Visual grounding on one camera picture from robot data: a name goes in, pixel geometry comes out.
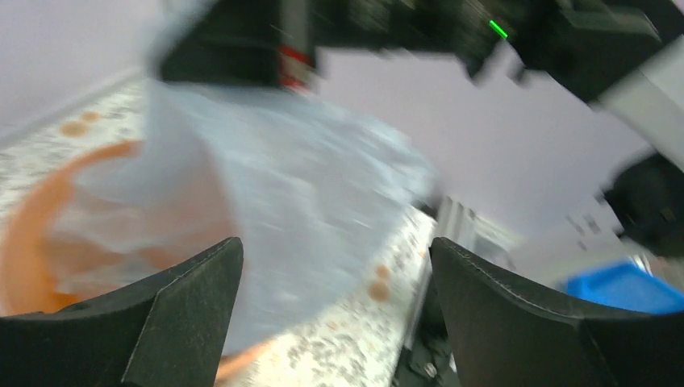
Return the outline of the blue plastic box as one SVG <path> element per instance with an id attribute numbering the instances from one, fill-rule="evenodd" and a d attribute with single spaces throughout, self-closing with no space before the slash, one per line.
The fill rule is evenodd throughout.
<path id="1" fill-rule="evenodd" d="M 582 300 L 649 314 L 683 310 L 683 292 L 631 261 L 600 266 L 570 277 L 566 293 Z"/>

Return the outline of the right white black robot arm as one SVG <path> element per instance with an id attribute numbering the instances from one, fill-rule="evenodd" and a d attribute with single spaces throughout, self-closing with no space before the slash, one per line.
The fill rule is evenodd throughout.
<path id="1" fill-rule="evenodd" d="M 161 50 L 163 81 L 305 86 L 317 48 L 451 54 L 470 79 L 500 43 L 518 82 L 546 73 L 609 110 L 653 154 L 603 193 L 620 235 L 683 254 L 683 15 L 671 1 L 209 1 Z"/>

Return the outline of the light blue plastic trash bag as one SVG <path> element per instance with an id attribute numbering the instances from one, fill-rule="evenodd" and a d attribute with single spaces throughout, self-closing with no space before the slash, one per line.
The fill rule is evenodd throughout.
<path id="1" fill-rule="evenodd" d="M 75 174 L 52 225 L 118 260 L 54 261 L 59 293 L 91 298 L 229 237 L 244 266 L 223 350 L 232 354 L 315 317 L 354 290 L 437 171 L 400 131 L 306 86 L 167 82 L 170 37 L 209 1 L 174 1 L 150 41 L 144 140 L 127 160 Z"/>

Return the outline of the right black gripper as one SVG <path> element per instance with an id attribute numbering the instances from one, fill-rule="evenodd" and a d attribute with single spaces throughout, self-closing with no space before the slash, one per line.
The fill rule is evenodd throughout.
<path id="1" fill-rule="evenodd" d="M 170 37 L 159 77 L 306 86 L 319 48 L 453 54 L 476 76 L 501 35 L 475 1 L 209 1 Z"/>

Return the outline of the floral patterned table mat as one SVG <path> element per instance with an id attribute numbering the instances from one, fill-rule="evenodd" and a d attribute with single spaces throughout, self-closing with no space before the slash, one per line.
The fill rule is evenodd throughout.
<path id="1" fill-rule="evenodd" d="M 141 84 L 118 89 L 1 150 L 1 272 L 36 290 L 49 284 L 33 237 L 44 228 L 60 175 L 87 154 L 118 155 L 140 137 Z M 223 386 L 388 386 L 411 320 L 434 221 L 410 210 L 360 288 L 318 318 L 220 369 Z"/>

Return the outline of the orange plastic trash bin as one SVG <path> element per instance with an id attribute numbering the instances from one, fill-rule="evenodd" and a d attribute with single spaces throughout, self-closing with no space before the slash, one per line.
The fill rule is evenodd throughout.
<path id="1" fill-rule="evenodd" d="M 62 198 L 55 200 L 54 210 L 47 217 L 43 230 L 33 237 L 34 245 L 37 248 L 36 255 L 44 264 L 50 278 L 50 283 L 42 284 L 36 290 L 29 290 L 27 285 L 19 284 L 17 281 L 11 281 L 8 285 L 4 285 L 1 272 L 1 304 L 7 308 L 7 314 L 4 317 L 32 313 L 52 314 L 65 307 L 89 300 L 80 295 L 68 295 L 56 291 L 54 261 L 63 260 L 68 264 L 81 268 L 84 264 L 113 262 L 118 260 L 120 255 L 117 252 L 108 252 L 96 243 L 90 242 L 81 236 L 55 232 L 52 230 L 52 223 L 72 197 L 73 184 L 71 180 L 78 171 L 102 161 L 130 159 L 138 148 L 139 144 L 137 142 L 130 142 L 128 150 L 118 155 L 93 156 L 87 154 L 84 158 L 76 159 L 74 165 L 60 175 L 61 184 L 66 189 L 65 194 Z M 151 260 L 156 273 L 182 263 L 178 261 L 174 254 L 159 247 L 145 249 L 143 255 Z M 224 362 L 243 356 L 267 343 L 269 342 L 259 343 L 247 350 L 229 356 L 221 355 L 215 382 L 220 381 L 220 369 Z"/>

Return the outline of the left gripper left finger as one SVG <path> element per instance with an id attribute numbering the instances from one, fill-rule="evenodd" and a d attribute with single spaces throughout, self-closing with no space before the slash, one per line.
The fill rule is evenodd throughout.
<path id="1" fill-rule="evenodd" d="M 56 313 L 2 318 L 2 385 L 212 386 L 243 262 L 229 238 Z"/>

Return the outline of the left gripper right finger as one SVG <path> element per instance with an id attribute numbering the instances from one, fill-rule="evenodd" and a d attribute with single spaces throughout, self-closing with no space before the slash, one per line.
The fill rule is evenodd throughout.
<path id="1" fill-rule="evenodd" d="M 682 313 L 583 301 L 443 237 L 430 257 L 463 386 L 682 385 Z"/>

